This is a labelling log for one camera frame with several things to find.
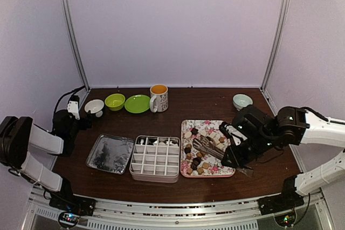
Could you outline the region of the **pink tin box with dividers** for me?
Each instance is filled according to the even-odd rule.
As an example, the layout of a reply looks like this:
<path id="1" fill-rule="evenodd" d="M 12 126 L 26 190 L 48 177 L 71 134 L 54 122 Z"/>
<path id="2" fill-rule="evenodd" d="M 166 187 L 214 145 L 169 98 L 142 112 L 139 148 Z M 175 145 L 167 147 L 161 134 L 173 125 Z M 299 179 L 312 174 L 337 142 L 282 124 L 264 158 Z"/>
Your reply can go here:
<path id="1" fill-rule="evenodd" d="M 147 138 L 146 145 L 140 139 Z M 166 146 L 159 146 L 165 141 Z M 136 138 L 129 171 L 134 180 L 172 184 L 180 174 L 180 139 L 178 137 L 145 136 Z"/>

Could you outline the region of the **metal tongs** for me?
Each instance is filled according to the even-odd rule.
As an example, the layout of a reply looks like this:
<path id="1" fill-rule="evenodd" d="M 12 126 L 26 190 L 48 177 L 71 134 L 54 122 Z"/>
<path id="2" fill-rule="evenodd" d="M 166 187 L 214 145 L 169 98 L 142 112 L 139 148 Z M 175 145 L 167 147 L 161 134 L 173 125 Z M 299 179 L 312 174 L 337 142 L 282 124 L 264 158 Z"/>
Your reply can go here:
<path id="1" fill-rule="evenodd" d="M 212 157 L 220 160 L 222 166 L 236 169 L 248 177 L 253 177 L 253 169 L 245 165 L 240 166 L 231 147 L 227 147 L 227 149 L 230 149 L 230 153 L 223 151 L 215 146 L 212 143 L 212 139 L 208 137 L 195 138 L 192 141 L 192 146 L 198 151 L 206 152 Z"/>

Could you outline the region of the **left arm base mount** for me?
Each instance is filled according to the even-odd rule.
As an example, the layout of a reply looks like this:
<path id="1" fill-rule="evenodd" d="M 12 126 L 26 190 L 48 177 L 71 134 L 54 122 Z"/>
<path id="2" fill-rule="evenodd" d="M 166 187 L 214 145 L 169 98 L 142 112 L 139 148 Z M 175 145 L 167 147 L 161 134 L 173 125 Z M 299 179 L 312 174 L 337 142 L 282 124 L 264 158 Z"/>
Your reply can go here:
<path id="1" fill-rule="evenodd" d="M 70 181 L 65 178 L 59 191 L 48 193 L 51 196 L 49 205 L 61 210 L 57 220 L 63 229 L 71 229 L 79 223 L 81 217 L 93 215 L 95 199 L 76 196 Z"/>

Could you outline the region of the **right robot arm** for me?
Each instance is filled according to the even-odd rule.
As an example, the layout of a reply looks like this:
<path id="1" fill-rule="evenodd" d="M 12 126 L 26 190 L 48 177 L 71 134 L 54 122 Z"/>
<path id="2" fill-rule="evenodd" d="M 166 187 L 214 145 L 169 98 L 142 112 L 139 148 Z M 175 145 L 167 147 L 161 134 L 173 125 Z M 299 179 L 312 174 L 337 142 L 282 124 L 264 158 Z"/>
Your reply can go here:
<path id="1" fill-rule="evenodd" d="M 273 148 L 288 145 L 321 144 L 344 148 L 344 121 L 325 117 L 309 107 L 286 106 L 275 117 L 249 105 L 242 108 L 231 123 L 222 122 L 219 130 L 233 140 L 234 129 L 245 138 L 238 145 L 230 144 L 221 164 L 234 168 L 247 176 L 253 175 L 248 163 Z M 288 209 L 297 200 L 297 194 L 305 196 L 312 191 L 339 180 L 344 176 L 344 152 L 317 168 L 285 180 L 285 190 L 276 203 Z"/>

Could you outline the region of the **white mug with orange inside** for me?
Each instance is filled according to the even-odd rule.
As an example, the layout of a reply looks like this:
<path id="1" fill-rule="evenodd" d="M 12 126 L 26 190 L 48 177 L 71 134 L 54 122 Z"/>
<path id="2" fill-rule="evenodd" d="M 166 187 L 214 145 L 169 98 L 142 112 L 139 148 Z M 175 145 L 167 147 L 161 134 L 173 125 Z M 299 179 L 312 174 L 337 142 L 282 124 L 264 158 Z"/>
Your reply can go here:
<path id="1" fill-rule="evenodd" d="M 154 85 L 150 88 L 150 111 L 161 113 L 168 109 L 168 87 L 165 85 Z"/>

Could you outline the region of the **green plate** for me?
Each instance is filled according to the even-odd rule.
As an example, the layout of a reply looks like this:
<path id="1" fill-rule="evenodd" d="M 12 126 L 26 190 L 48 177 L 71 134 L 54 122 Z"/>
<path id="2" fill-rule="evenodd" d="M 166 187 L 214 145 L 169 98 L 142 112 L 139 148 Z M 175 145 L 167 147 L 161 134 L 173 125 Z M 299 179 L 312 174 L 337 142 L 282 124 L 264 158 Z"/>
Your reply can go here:
<path id="1" fill-rule="evenodd" d="M 133 95 L 125 101 L 125 110 L 140 114 L 150 109 L 150 97 L 146 95 Z"/>

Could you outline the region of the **front aluminium rail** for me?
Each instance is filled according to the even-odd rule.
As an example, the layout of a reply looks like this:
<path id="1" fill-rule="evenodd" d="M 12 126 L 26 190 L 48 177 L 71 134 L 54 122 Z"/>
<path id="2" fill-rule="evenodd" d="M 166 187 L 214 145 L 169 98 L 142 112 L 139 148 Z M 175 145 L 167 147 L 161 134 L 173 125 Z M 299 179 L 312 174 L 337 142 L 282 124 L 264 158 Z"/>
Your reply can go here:
<path id="1" fill-rule="evenodd" d="M 321 193 L 311 195 L 309 207 L 262 215 L 256 199 L 196 204 L 150 204 L 96 199 L 92 216 L 81 217 L 72 229 L 335 229 Z M 297 224 L 280 227 L 275 219 L 296 212 Z M 19 229 L 63 229 L 60 210 L 37 195 L 29 198 Z"/>

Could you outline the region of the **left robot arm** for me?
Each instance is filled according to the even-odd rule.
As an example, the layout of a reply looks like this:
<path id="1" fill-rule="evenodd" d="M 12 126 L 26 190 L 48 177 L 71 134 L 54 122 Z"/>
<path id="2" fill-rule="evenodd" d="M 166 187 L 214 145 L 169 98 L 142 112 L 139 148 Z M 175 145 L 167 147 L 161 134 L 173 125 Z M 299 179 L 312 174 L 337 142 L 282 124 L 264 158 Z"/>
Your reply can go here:
<path id="1" fill-rule="evenodd" d="M 53 116 L 52 132 L 36 125 L 28 116 L 7 116 L 1 122 L 1 164 L 58 193 L 56 201 L 65 210 L 76 208 L 78 200 L 67 190 L 68 181 L 52 172 L 37 160 L 30 151 L 35 148 L 52 156 L 69 157 L 75 147 L 75 139 L 81 130 L 92 127 L 91 115 L 77 119 L 72 113 L 60 110 Z"/>

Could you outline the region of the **green bowl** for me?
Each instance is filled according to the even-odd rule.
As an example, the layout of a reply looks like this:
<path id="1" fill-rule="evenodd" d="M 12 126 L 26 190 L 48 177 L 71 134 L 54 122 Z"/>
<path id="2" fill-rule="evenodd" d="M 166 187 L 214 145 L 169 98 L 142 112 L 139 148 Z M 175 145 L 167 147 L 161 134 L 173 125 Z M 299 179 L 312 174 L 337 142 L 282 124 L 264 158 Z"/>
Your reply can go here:
<path id="1" fill-rule="evenodd" d="M 111 94 L 105 99 L 105 105 L 110 111 L 119 111 L 125 105 L 126 97 L 123 94 Z"/>

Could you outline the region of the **pale blue ceramic bowl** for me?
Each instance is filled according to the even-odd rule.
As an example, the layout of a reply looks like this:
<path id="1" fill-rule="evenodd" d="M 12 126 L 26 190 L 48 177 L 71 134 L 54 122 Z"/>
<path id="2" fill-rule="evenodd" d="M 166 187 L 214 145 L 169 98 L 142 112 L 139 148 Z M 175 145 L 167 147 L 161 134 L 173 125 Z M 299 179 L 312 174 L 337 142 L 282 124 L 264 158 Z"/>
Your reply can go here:
<path id="1" fill-rule="evenodd" d="M 236 94 L 232 98 L 234 107 L 239 111 L 249 105 L 253 104 L 253 100 L 245 94 Z"/>

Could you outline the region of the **left aluminium frame post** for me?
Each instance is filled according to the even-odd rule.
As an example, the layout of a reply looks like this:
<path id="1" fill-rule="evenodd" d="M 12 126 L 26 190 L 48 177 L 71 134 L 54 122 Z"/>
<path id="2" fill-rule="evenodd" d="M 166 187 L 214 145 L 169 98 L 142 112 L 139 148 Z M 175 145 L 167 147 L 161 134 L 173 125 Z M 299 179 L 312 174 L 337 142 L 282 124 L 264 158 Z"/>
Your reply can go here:
<path id="1" fill-rule="evenodd" d="M 75 30 L 72 21 L 72 15 L 70 11 L 70 5 L 68 0 L 61 0 L 63 14 L 65 18 L 66 28 L 67 28 L 67 35 L 71 45 L 73 58 L 77 67 L 78 74 L 81 78 L 82 84 L 84 85 L 86 91 L 90 90 L 90 86 L 86 77 L 86 72 L 84 66 L 82 64 L 80 51 L 78 48 L 77 38 L 75 35 Z"/>

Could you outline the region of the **aluminium frame post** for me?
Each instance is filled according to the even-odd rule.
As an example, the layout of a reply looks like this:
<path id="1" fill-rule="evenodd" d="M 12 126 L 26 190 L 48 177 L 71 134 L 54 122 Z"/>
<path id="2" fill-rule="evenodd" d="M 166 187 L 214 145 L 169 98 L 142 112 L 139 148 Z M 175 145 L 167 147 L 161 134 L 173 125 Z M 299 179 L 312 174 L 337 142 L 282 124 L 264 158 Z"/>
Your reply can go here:
<path id="1" fill-rule="evenodd" d="M 272 48 L 270 51 L 270 56 L 268 59 L 268 64 L 266 67 L 265 75 L 261 84 L 261 91 L 264 92 L 267 89 L 268 82 L 270 80 L 271 74 L 273 72 L 273 67 L 275 60 L 278 55 L 279 46 L 282 40 L 282 35 L 284 31 L 285 22 L 288 16 L 289 6 L 291 0 L 281 0 L 280 11 L 278 15 L 277 28 L 275 31 Z"/>
<path id="2" fill-rule="evenodd" d="M 86 72 L 84 66 L 82 64 L 80 51 L 78 48 L 77 38 L 75 35 L 75 30 L 72 21 L 72 15 L 70 11 L 70 5 L 68 0 L 61 0 L 63 14 L 65 18 L 66 28 L 67 28 L 67 35 L 71 45 L 73 58 L 77 67 L 78 74 L 81 78 L 82 84 L 84 85 L 86 91 L 90 90 L 90 86 L 86 77 Z"/>

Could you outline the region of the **pink bunny tin lid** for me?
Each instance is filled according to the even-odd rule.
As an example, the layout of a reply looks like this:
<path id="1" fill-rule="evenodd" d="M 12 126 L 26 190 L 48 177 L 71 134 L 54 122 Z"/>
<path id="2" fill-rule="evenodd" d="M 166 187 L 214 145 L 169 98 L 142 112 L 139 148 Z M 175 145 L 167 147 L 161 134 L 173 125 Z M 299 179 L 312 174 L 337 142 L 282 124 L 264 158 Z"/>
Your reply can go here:
<path id="1" fill-rule="evenodd" d="M 134 144 L 130 138 L 101 134 L 86 159 L 86 165 L 99 171 L 122 175 L 132 156 Z"/>

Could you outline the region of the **dark square chocolate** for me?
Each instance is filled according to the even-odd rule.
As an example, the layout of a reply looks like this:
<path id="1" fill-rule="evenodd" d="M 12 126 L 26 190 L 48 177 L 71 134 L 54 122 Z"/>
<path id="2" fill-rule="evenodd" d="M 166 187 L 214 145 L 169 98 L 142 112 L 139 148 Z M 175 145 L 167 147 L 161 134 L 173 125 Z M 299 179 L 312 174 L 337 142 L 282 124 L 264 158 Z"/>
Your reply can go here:
<path id="1" fill-rule="evenodd" d="M 191 129 L 191 133 L 192 133 L 193 135 L 197 135 L 198 129 L 192 128 L 192 129 Z"/>

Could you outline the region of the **floral pink tray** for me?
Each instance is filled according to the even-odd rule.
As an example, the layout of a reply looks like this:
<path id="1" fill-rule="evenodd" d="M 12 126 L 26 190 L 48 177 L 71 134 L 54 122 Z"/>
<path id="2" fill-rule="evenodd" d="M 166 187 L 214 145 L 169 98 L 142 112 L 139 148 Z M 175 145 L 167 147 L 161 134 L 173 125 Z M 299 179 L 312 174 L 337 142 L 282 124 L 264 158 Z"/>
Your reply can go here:
<path id="1" fill-rule="evenodd" d="M 195 138 L 210 137 L 215 146 L 223 151 L 230 145 L 230 141 L 220 132 L 221 120 L 184 120 L 181 123 L 180 143 L 180 173 L 186 178 L 226 178 L 232 177 L 235 169 L 224 167 L 220 160 L 212 157 L 206 152 L 198 151 L 192 146 Z M 191 132 L 192 128 L 198 129 L 197 135 L 191 133 L 191 137 L 185 138 L 184 134 Z M 205 130 L 206 136 L 200 135 Z M 209 163 L 209 168 L 202 168 L 202 164 Z"/>

